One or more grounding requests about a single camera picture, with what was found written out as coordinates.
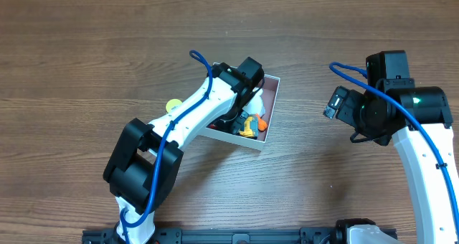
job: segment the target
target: white box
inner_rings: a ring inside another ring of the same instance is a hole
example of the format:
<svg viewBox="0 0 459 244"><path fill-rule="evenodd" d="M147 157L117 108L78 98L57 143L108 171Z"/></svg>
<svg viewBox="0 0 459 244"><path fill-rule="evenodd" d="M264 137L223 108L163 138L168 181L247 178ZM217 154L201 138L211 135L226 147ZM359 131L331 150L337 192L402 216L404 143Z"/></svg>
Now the white box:
<svg viewBox="0 0 459 244"><path fill-rule="evenodd" d="M271 118L273 117L275 99L278 96L279 84L280 78L271 75L265 75L265 84L262 88L263 94L261 95L261 98L263 99L263 105L265 106L266 114L262 117L262 119L268 123L268 128L263 132L259 132L257 140L245 138L242 136L236 136L211 128L202 129L199 132L199 135L261 151L266 143L268 132L271 127Z"/></svg>

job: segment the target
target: wooden table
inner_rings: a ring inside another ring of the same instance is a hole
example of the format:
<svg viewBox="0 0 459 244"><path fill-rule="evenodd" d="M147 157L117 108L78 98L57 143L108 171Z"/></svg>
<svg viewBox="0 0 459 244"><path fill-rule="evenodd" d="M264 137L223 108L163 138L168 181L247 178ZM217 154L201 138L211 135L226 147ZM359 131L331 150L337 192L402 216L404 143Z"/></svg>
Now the wooden table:
<svg viewBox="0 0 459 244"><path fill-rule="evenodd" d="M350 127L322 116L336 86L355 88L328 63L406 50L417 85L441 87L458 120L458 0L0 0L0 242L79 243L117 222L108 157L129 120L201 85L190 49L231 65L251 56L280 91L263 151L191 143L157 225L368 217L415 243L394 148L351 144Z"/></svg>

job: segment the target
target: orange object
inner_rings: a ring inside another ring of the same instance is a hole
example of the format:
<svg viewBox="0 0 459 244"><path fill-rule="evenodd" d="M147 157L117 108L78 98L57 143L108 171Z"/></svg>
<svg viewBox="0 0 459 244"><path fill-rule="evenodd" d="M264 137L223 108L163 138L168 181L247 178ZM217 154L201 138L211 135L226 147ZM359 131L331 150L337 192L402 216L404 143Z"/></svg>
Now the orange object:
<svg viewBox="0 0 459 244"><path fill-rule="evenodd" d="M255 114L255 115L258 117L258 130L260 131L266 130L268 128L268 123L266 123L266 121L261 119L260 115L258 114Z"/></svg>

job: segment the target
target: blue object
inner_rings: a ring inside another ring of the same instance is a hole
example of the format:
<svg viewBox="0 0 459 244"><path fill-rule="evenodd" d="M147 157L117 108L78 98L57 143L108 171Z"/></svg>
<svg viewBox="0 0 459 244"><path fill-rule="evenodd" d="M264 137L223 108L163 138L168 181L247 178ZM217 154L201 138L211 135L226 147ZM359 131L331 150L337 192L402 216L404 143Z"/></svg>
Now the blue object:
<svg viewBox="0 0 459 244"><path fill-rule="evenodd" d="M342 68L346 68L346 69L350 69L350 70L354 70L354 71L362 73L361 72L361 70L362 70L361 68L352 67L352 66L348 66L348 65L343 65L343 64L338 63L338 62L332 62L329 65L330 70L335 72L337 75L341 76L342 78L348 80L351 83L354 83L354 84L362 87L365 90L368 90L370 93L373 93L373 94L379 96L380 98L383 98L388 103L391 103L392 105L394 105L400 112L403 113L403 115L408 119L408 121L410 121L410 123L413 125L413 127L415 127L421 133L422 137L424 137L425 141L427 142L429 147L432 149L432 152L435 155L435 158L437 159L437 163L438 163L438 165L439 165L439 167L440 167L440 169L441 169L441 171L443 173L443 178L445 178L445 184L446 184L446 188L448 189L448 195L449 195L450 203L451 203L451 210L453 211L453 218L454 218L454 225L455 225L455 229L456 229L456 235L458 235L458 233L459 233L459 211L458 211L458 203L456 202L456 196L455 196L454 189L453 189L453 183L451 182L451 178L450 178L450 175L448 173L447 167L446 166L442 166L442 165L444 165L443 159L442 159L442 157L440 155L440 152L438 151L437 147L435 146L435 144L433 143L432 139L430 138L430 136L427 134L427 132L424 130L424 128L421 126L421 124L416 120L416 118L413 115L411 115L410 112L408 112L405 108L403 108L403 106L400 105L393 98L390 98L388 95L386 95L382 91L377 90L376 88L373 88L370 85L362 83L359 80L354 79L354 78L344 74L343 72L337 70L334 67L335 65L339 66L339 67L342 67Z"/></svg>
<svg viewBox="0 0 459 244"><path fill-rule="evenodd" d="M210 91L212 89L212 68L210 67L209 63L206 61L206 59L196 50L191 50L189 52L190 57L193 57L195 60L198 60L200 63L202 63L206 68L207 68L207 74L209 75L209 87L207 88L206 93L204 96L198 100L193 106L189 107L186 111L184 111L182 114L180 114L176 119L174 119L173 122L169 124L167 127L166 131L164 132L163 138L161 139L161 143L159 144L158 148L158 153L156 156L156 166L155 166L155 171L153 174L153 183L151 184L151 190L150 190L150 196L148 198L148 203L146 205L145 212L143 212L142 216L137 220L137 222L129 223L126 221L124 218L124 215L127 213L127 210L123 209L120 213L120 221L121 224L123 225L123 231L124 235L126 237L126 244L129 244L128 241L128 231L127 227L138 227L141 225L145 219L148 217L150 214L151 208L153 207L153 203L155 200L155 193L156 193L156 188L158 187L158 178L159 178L159 171L161 168L161 158L163 156L163 151L164 147L166 145L166 140L167 136L171 132L171 130L174 129L174 126L186 115L188 115L190 112L192 112L195 108L197 108L199 105L201 105L206 99L209 98Z"/></svg>

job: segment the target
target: open box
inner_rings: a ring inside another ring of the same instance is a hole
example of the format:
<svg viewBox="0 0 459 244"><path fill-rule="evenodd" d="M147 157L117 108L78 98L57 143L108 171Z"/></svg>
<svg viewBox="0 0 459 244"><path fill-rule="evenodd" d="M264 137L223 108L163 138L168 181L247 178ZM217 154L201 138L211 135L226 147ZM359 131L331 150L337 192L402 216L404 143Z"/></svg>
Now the open box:
<svg viewBox="0 0 459 244"><path fill-rule="evenodd" d="M273 117L274 104L275 99L278 95L279 83L280 78L271 75L265 75L265 84L262 87L263 93L261 95L261 98L263 99L263 105L265 106L266 113L262 117L262 119L268 123L268 128L263 132L259 132L258 138L256 140L245 138L242 136L236 136L230 133L225 133L211 128L202 129L199 132L199 135L261 151L266 143L266 139L268 138L268 132L271 127L271 118Z"/></svg>

